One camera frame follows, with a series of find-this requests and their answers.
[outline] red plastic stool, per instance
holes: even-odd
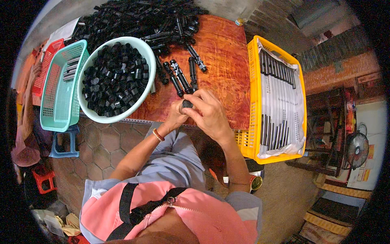
[[[32,175],[35,178],[35,181],[37,182],[37,186],[38,186],[40,194],[45,194],[45,193],[48,193],[52,190],[57,190],[57,187],[54,187],[54,182],[53,182],[53,179],[55,176],[54,171],[48,172],[45,175],[39,175],[39,174],[35,173],[34,169],[32,169],[31,171],[32,171]],[[50,188],[48,190],[43,190],[43,188],[42,188],[42,184],[45,180],[49,180],[49,183],[50,183]]]

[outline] white paper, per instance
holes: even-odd
[[[258,41],[259,53],[264,49],[262,44]],[[261,114],[271,116],[271,123],[274,123],[274,131],[276,134],[276,126],[282,123],[282,120],[287,121],[289,129],[289,137],[287,145],[276,149],[267,151],[267,146],[260,145],[257,157],[265,159],[270,156],[277,156],[282,153],[288,154],[302,154],[303,145],[306,137],[303,133],[303,118],[305,113],[304,98],[301,82],[299,79],[299,69],[297,64],[288,64],[284,60],[276,57],[271,52],[264,49],[274,59],[283,62],[286,66],[293,69],[293,75],[296,80],[296,89],[288,83],[279,80],[271,75],[261,74]]]
[[[50,37],[49,37],[49,40],[46,42],[45,46],[43,47],[43,51],[46,51],[46,49],[48,48],[48,46],[54,42],[54,41],[57,41],[61,38],[64,39],[64,41],[66,40],[69,40],[72,38],[72,34],[73,34],[73,31],[74,31],[74,28],[76,27],[77,25],[77,22],[78,22],[78,19],[80,19],[80,17],[78,17],[77,19],[74,19],[72,20],[71,22],[61,26],[60,28],[58,28],[55,32],[53,32]]]

